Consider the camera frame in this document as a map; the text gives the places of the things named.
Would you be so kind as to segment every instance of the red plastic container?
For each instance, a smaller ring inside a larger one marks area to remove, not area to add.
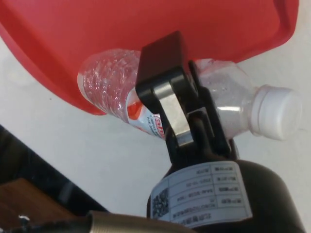
[[[239,62],[285,43],[297,12],[298,0],[0,0],[0,36],[49,90],[102,114],[77,86],[88,56],[180,30],[190,58]]]

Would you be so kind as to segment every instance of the plastic water bottle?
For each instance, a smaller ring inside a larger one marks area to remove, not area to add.
[[[82,95],[104,112],[164,138],[160,116],[143,106],[135,92],[139,56],[139,51],[121,49],[95,54],[83,63],[78,86]],[[268,85],[255,87],[233,62],[203,59],[196,65],[228,139],[251,131],[285,140],[297,130],[302,113],[297,92]]]

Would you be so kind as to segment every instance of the printed label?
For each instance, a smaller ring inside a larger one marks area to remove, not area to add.
[[[165,138],[159,114],[153,114],[139,100],[135,89],[132,89],[126,100],[128,122],[137,129],[159,138]]]
[[[150,216],[195,228],[253,215],[238,164],[225,161],[190,166],[164,178],[151,193]]]

